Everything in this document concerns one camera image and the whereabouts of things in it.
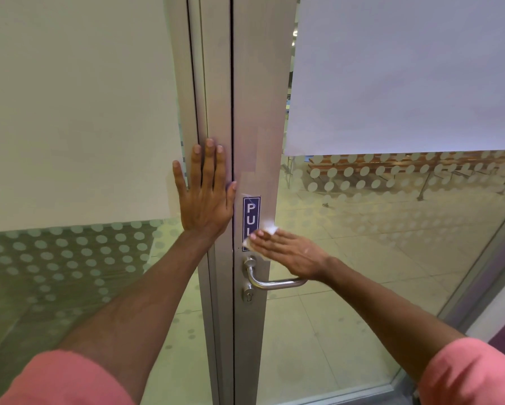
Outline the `pink right shirt sleeve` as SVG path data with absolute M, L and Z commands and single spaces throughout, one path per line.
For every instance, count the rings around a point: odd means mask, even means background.
M 449 343 L 418 382 L 421 405 L 505 405 L 505 354 L 478 339 Z

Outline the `person's right forearm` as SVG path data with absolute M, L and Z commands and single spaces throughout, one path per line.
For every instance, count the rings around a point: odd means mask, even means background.
M 400 367 L 419 382 L 429 362 L 465 335 L 421 307 L 328 256 L 314 279 L 330 286 L 367 323 Z

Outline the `glass side panel aluminium frame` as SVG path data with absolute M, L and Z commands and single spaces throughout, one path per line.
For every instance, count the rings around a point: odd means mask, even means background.
M 164 0 L 183 171 L 195 143 L 228 143 L 229 1 Z M 31 359 L 168 252 L 183 231 L 179 209 L 166 219 L 0 231 L 0 397 Z

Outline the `person's left hand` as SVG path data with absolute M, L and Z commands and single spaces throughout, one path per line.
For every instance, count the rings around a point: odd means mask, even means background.
M 216 142 L 216 163 L 212 188 L 202 187 L 204 147 L 196 144 L 187 168 L 187 194 L 178 194 L 182 227 L 195 238 L 202 238 L 209 246 L 227 229 L 234 209 L 226 209 L 226 192 L 229 183 L 225 149 Z

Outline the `white wiping cloth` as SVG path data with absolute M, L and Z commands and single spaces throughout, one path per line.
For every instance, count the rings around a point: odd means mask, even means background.
M 254 229 L 248 227 L 245 232 L 245 238 L 242 243 L 242 251 L 249 253 L 256 253 L 257 247 L 253 243 L 253 237 L 260 240 L 269 240 L 276 234 L 278 227 L 273 222 L 268 222 L 266 224 L 261 224 L 258 228 Z

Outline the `pink shirt sleeve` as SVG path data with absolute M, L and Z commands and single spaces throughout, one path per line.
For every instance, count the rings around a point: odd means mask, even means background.
M 0 397 L 0 405 L 136 405 L 119 382 L 80 354 L 37 354 Z
M 478 339 L 449 343 L 418 382 L 421 405 L 505 405 L 505 354 Z

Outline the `glass door with aluminium frame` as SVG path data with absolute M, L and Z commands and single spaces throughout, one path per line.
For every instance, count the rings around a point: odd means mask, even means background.
M 505 285 L 505 150 L 289 156 L 301 0 L 233 0 L 235 402 L 417 405 L 370 327 L 317 281 L 242 251 L 242 199 L 261 224 L 311 239 L 355 271 L 465 332 Z

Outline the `person's right hand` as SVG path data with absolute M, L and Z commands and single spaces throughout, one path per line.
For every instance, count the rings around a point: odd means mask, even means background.
M 295 254 L 290 264 L 284 266 L 292 275 L 301 279 L 324 281 L 328 273 L 340 263 L 339 259 L 329 255 L 316 243 L 298 235 L 292 250 Z

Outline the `blue door sign sticker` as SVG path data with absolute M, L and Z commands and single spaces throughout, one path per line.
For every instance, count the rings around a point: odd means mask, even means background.
M 261 197 L 245 196 L 242 199 L 242 251 L 250 251 L 248 238 L 259 229 Z

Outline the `pink left shirt sleeve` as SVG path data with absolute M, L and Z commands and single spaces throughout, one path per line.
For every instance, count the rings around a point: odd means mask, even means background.
M 119 382 L 80 354 L 37 354 L 0 397 L 0 405 L 136 405 Z

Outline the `person's left forearm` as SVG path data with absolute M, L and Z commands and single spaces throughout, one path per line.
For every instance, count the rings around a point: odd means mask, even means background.
M 149 374 L 190 278 L 216 239 L 206 231 L 182 232 L 141 279 L 78 326 L 60 348 L 120 380 Z

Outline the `large white paper sheet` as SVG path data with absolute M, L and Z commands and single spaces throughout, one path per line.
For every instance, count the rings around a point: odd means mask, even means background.
M 0 0 L 0 231 L 178 214 L 165 7 Z
M 505 150 L 505 0 L 301 0 L 285 154 Z

